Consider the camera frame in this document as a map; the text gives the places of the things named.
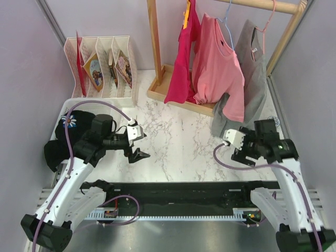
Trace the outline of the grey t-shirt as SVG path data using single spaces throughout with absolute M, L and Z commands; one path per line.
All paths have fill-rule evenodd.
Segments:
M 246 20 L 236 45 L 236 54 L 245 78 L 244 84 L 244 121 L 230 120 L 223 114 L 229 94 L 222 95 L 215 105 L 211 134 L 223 137 L 228 129 L 238 130 L 240 127 L 254 129 L 254 122 L 259 120 L 267 98 L 266 58 L 258 39 L 257 27 Z

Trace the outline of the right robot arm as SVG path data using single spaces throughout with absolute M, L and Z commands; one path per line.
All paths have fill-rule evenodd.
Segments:
M 281 139 L 274 119 L 254 122 L 254 129 L 240 127 L 224 134 L 235 151 L 232 160 L 257 169 L 264 158 L 277 178 L 285 206 L 264 187 L 248 188 L 240 194 L 248 207 L 256 205 L 276 231 L 280 251 L 326 251 L 335 242 L 335 232 L 325 228 L 305 186 L 299 155 L 290 139 Z

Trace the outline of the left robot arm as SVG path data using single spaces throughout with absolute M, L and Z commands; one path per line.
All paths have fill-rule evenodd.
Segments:
M 136 120 L 129 120 L 121 134 L 114 132 L 112 125 L 110 115 L 94 117 L 89 130 L 72 146 L 66 169 L 50 195 L 35 214 L 26 214 L 21 220 L 25 234 L 33 243 L 33 251 L 37 245 L 51 251 L 64 251 L 79 224 L 95 208 L 114 203 L 115 193 L 109 190 L 111 185 L 101 180 L 92 183 L 89 191 L 73 202 L 107 150 L 122 150 L 129 163 L 149 157 L 140 149 L 132 149 L 135 141 L 146 136 Z

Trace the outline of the pink wire hanger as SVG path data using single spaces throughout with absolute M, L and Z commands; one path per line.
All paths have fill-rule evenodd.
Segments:
M 265 51 L 266 51 L 266 46 L 265 46 L 265 39 L 266 39 L 266 31 L 267 31 L 267 28 L 268 28 L 268 26 L 269 26 L 269 23 L 270 23 L 270 21 L 271 21 L 271 19 L 273 18 L 273 15 L 274 15 L 274 13 L 275 13 L 275 10 L 276 10 L 276 5 L 277 5 L 277 1 L 276 0 L 272 0 L 272 2 L 273 2 L 273 8 L 272 8 L 272 12 L 271 12 L 271 14 L 270 14 L 270 16 L 269 16 L 269 18 L 268 18 L 268 20 L 267 20 L 267 22 L 266 22 L 266 24 L 265 24 L 265 26 L 264 26 L 264 28 L 263 29 L 260 29 L 259 27 L 255 27 L 255 29 L 257 30 L 257 31 L 259 31 L 259 32 L 261 32 L 262 33 L 262 50 L 263 50 L 263 54 L 265 54 Z

